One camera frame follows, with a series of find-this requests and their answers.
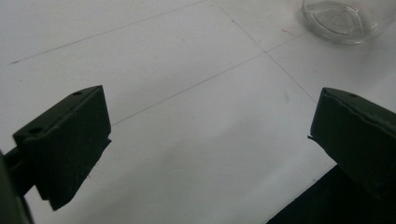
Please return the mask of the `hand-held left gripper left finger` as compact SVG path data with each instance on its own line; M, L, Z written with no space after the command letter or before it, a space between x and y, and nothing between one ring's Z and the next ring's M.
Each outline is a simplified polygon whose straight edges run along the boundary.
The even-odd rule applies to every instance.
M13 134L6 154L19 195L36 187L53 210L69 203L110 144L101 85L76 91Z

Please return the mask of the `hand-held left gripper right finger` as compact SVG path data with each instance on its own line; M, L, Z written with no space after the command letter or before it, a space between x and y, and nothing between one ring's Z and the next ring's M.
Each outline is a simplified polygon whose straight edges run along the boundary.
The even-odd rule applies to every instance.
M396 199L396 113L354 93L324 88L310 138L375 198Z

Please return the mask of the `clear glass jar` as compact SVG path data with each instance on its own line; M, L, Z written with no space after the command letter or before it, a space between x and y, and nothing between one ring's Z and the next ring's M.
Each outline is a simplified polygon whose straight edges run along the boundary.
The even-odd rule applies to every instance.
M303 0L302 13L315 35L354 45L381 35L396 22L396 0Z

